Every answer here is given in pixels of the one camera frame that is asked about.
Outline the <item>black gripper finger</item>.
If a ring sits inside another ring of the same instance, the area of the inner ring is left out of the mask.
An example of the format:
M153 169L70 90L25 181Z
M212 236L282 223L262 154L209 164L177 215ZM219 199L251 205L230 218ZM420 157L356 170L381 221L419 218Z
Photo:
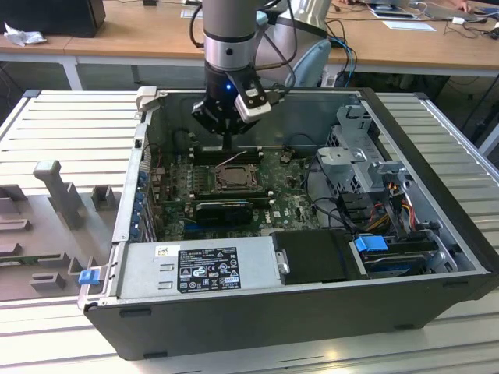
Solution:
M248 132L257 122L245 123L243 120L230 120L228 122L228 150L232 149L233 138Z
M230 149L229 116L224 105L204 99L193 105L192 116L210 133L222 138L222 149Z

